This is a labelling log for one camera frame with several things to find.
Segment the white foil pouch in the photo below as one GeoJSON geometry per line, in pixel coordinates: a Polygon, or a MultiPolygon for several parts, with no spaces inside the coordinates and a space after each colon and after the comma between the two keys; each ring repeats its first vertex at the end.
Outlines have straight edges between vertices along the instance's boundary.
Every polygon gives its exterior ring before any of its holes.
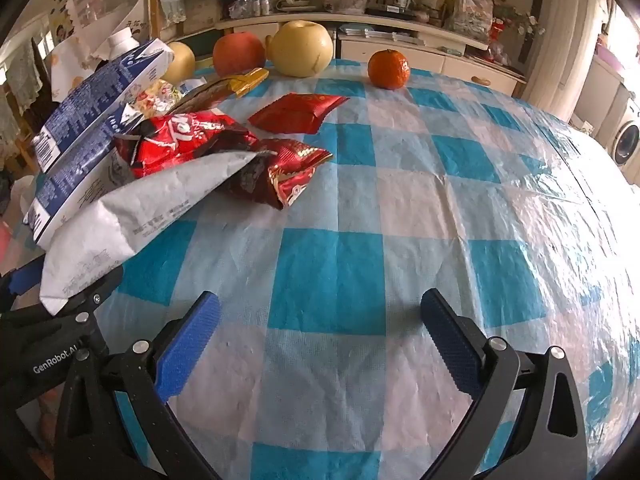
{"type": "Polygon", "coordinates": [[[53,235],[39,299],[58,315],[70,298],[141,252],[215,188],[270,151],[210,154],[134,180],[78,212],[53,235]]]}

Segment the blue white milk carton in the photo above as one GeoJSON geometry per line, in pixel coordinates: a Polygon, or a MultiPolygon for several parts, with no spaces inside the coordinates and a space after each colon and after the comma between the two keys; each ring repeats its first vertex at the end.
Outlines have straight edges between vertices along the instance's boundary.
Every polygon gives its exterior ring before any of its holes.
{"type": "Polygon", "coordinates": [[[41,176],[24,217],[37,246],[48,249],[53,233],[79,209],[130,179],[115,156],[114,136],[140,122],[134,99],[165,75],[174,57],[162,40],[150,40],[99,68],[46,121],[35,146],[41,176]]]}

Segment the red coffee snack bag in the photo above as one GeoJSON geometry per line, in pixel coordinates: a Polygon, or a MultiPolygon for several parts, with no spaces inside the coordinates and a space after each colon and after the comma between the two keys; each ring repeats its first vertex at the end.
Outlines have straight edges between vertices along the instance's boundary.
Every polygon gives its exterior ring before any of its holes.
{"type": "Polygon", "coordinates": [[[152,117],[114,136],[136,179],[212,153],[249,151],[256,142],[254,133],[219,110],[152,117]]]}

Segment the colourful candy bag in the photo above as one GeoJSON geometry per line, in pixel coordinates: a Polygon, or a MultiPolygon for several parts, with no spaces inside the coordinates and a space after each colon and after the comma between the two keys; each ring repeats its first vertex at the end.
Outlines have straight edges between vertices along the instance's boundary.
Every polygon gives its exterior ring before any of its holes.
{"type": "Polygon", "coordinates": [[[183,98],[183,93],[170,82],[157,79],[154,84],[141,92],[132,107],[144,118],[167,115],[183,98]]]}

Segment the red gold patterned wrapper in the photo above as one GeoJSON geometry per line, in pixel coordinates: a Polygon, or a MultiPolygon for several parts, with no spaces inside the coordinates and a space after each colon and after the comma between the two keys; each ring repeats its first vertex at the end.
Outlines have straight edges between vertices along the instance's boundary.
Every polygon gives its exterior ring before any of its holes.
{"type": "Polygon", "coordinates": [[[256,157],[221,189],[277,210],[291,206],[306,190],[317,168],[332,158],[324,148],[294,139],[256,140],[250,150],[257,153],[256,157]]]}

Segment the gold brown wrapper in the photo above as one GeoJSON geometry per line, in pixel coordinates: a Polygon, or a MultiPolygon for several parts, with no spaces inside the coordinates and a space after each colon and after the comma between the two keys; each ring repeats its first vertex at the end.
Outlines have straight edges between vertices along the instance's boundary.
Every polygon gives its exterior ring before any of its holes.
{"type": "Polygon", "coordinates": [[[257,88],[269,77],[269,70],[254,68],[244,74],[229,75],[215,81],[202,84],[188,92],[168,114],[194,113],[200,110],[212,110],[228,98],[242,98],[257,88]]]}

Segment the small red snack packet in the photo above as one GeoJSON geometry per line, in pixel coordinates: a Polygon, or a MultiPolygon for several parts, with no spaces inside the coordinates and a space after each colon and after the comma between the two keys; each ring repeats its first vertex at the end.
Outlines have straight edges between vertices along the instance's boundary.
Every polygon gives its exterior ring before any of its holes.
{"type": "Polygon", "coordinates": [[[265,132],[316,134],[324,118],[346,101],[346,96],[288,93],[258,110],[248,122],[265,132]]]}

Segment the blue white checkered tablecloth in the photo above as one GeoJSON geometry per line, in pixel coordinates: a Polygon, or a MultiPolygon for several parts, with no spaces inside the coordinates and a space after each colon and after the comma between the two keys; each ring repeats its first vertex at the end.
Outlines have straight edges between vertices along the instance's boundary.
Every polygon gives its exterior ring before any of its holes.
{"type": "Polygon", "coordinates": [[[420,320],[436,288],[487,335],[562,347],[588,474],[639,411],[639,192],[590,136],[423,70],[399,91],[335,62],[222,110],[341,96],[322,164],[283,210],[215,192],[126,262],[98,316],[114,351],[204,290],[220,325],[170,402],[226,479],[416,479],[468,409],[420,320]]]}

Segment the small brown pear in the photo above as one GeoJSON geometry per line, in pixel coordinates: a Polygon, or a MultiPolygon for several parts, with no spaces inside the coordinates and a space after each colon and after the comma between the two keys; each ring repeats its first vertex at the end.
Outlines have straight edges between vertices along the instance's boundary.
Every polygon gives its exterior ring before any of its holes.
{"type": "Polygon", "coordinates": [[[168,44],[168,47],[174,52],[174,59],[169,64],[162,79],[171,84],[180,84],[181,81],[193,76],[195,72],[195,55],[191,48],[183,42],[175,41],[168,44]]]}

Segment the white plastic milk bottle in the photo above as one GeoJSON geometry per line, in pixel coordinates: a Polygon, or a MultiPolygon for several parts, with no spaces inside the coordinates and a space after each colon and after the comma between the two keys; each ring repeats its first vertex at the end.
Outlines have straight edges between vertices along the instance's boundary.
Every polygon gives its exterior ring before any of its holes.
{"type": "Polygon", "coordinates": [[[107,44],[110,48],[108,51],[108,59],[110,61],[116,60],[116,58],[119,58],[121,55],[140,46],[139,41],[134,38],[129,27],[125,27],[111,34],[111,36],[107,38],[107,44]]]}

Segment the mesh food cover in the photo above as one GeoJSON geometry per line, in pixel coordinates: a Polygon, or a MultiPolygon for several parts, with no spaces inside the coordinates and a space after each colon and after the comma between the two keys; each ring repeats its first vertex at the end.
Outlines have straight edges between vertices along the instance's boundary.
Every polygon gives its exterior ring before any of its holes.
{"type": "Polygon", "coordinates": [[[128,28],[139,44],[149,39],[148,4],[146,0],[66,0],[65,11],[70,26],[58,26],[50,61],[52,100],[62,102],[99,65],[113,55],[110,37],[128,28]]]}

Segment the red apple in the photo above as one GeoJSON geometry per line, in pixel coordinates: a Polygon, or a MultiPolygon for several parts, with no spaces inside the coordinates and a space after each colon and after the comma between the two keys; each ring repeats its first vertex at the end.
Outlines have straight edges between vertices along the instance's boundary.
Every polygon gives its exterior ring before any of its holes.
{"type": "Polygon", "coordinates": [[[214,45],[213,66],[221,77],[244,73],[265,64],[265,48],[252,32],[232,32],[214,45]]]}

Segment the large yellow pear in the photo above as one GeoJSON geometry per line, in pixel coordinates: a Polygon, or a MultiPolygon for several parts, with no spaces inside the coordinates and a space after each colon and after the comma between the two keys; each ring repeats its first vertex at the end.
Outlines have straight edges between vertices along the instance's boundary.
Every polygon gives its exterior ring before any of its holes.
{"type": "Polygon", "coordinates": [[[314,77],[331,63],[332,37],[326,28],[311,21],[290,21],[265,39],[267,58],[283,76],[314,77]]]}

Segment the white tv cabinet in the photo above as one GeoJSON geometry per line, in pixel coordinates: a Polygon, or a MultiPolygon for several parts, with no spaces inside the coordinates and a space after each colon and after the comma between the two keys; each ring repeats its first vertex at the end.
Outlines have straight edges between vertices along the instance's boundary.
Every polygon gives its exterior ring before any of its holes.
{"type": "Polygon", "coordinates": [[[334,43],[334,56],[343,60],[366,62],[376,51],[395,49],[405,55],[413,68],[474,82],[507,96],[515,96],[526,86],[524,76],[482,58],[488,50],[484,42],[399,18],[326,12],[275,13],[261,18],[221,20],[201,29],[183,23],[176,27],[175,38],[183,40],[216,30],[224,34],[251,32],[265,41],[294,21],[326,26],[334,43]]]}

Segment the orange tangerine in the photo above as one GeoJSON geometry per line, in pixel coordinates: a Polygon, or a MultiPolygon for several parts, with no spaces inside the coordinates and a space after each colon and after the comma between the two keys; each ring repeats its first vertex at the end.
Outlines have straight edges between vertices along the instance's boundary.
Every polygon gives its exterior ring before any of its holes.
{"type": "Polygon", "coordinates": [[[368,76],[376,88],[397,90],[405,87],[410,77],[410,65],[397,50],[375,52],[368,62],[368,76]]]}

